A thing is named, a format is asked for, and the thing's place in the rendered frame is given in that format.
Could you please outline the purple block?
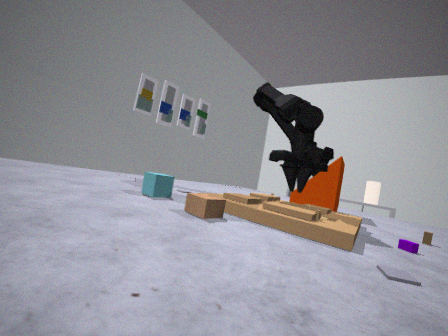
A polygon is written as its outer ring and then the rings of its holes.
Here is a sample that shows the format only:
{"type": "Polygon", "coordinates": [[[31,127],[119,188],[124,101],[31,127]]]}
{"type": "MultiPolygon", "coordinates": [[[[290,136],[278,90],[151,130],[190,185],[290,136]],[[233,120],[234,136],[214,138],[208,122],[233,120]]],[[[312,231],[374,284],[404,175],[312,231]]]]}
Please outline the purple block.
{"type": "Polygon", "coordinates": [[[410,242],[408,240],[399,239],[398,248],[406,250],[411,253],[417,253],[418,252],[419,244],[416,244],[414,242],[410,242]]]}

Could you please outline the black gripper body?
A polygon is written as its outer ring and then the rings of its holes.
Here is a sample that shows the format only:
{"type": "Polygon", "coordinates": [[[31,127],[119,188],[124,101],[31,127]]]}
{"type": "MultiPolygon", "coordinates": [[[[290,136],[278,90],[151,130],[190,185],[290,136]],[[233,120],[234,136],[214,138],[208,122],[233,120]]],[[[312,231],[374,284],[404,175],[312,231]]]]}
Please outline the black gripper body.
{"type": "Polygon", "coordinates": [[[304,142],[309,140],[309,144],[313,145],[314,137],[306,135],[295,135],[293,140],[290,140],[292,146],[292,152],[288,150],[272,150],[269,160],[278,162],[284,161],[283,164],[301,166],[301,169],[312,169],[319,172],[327,172],[328,165],[325,162],[318,162],[315,159],[306,155],[306,157],[300,157],[301,149],[304,142]]]}

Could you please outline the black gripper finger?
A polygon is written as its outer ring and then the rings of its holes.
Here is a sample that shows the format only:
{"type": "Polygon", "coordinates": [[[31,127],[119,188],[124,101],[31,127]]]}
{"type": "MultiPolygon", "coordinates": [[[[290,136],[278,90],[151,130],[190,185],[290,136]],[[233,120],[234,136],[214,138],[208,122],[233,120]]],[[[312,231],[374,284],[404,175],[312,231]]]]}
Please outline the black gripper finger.
{"type": "Polygon", "coordinates": [[[289,190],[290,190],[290,192],[292,192],[295,187],[297,173],[300,171],[300,169],[302,167],[297,166],[297,165],[287,165],[287,164],[280,164],[280,166],[282,167],[283,172],[285,174],[289,190]]]}
{"type": "Polygon", "coordinates": [[[300,171],[297,173],[297,192],[302,192],[302,190],[304,189],[305,185],[308,182],[308,179],[310,178],[311,175],[313,175],[314,173],[318,173],[319,171],[317,170],[312,170],[312,169],[300,169],[300,171]]]}

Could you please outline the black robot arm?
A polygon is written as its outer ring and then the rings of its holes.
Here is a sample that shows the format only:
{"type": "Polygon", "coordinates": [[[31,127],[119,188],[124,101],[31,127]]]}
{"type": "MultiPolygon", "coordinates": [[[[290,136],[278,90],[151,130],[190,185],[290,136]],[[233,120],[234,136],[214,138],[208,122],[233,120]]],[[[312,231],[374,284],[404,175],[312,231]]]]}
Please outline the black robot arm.
{"type": "MultiPolygon", "coordinates": [[[[253,101],[262,111],[270,113],[289,140],[293,140],[295,135],[315,138],[314,131],[318,129],[324,119],[320,108],[296,95],[284,95],[273,88],[269,82],[257,89],[253,101]],[[294,120],[296,121],[295,127],[291,123],[294,120]]],[[[313,145],[310,145],[309,142],[309,140],[304,142],[300,157],[307,155],[326,164],[329,160],[334,159],[332,148],[321,149],[317,147],[316,142],[313,142],[313,145]]]]}

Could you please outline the dark grey bent rod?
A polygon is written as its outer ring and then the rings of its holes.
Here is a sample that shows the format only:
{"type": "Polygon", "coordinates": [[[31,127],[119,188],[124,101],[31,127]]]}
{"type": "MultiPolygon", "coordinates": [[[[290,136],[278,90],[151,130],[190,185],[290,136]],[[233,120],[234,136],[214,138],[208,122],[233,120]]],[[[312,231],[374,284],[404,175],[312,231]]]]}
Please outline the dark grey bent rod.
{"type": "Polygon", "coordinates": [[[404,270],[399,270],[399,269],[394,269],[394,268],[389,268],[387,266],[382,266],[382,265],[377,265],[378,270],[380,270],[380,272],[386,276],[386,278],[388,279],[392,279],[392,280],[396,280],[396,281],[401,281],[401,282],[405,282],[405,283],[409,283],[409,284],[414,284],[414,285],[418,285],[421,286],[421,282],[418,281],[417,279],[415,279],[415,277],[413,277],[412,275],[410,275],[407,271],[404,270]]]}

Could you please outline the teal cube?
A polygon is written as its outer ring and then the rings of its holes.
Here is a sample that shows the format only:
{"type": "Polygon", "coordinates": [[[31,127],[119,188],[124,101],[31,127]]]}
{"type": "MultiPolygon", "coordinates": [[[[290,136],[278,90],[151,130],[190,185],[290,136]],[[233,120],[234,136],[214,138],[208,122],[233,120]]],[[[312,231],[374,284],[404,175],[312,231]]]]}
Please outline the teal cube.
{"type": "Polygon", "coordinates": [[[141,191],[152,197],[171,198],[174,181],[173,176],[145,172],[141,191]]]}

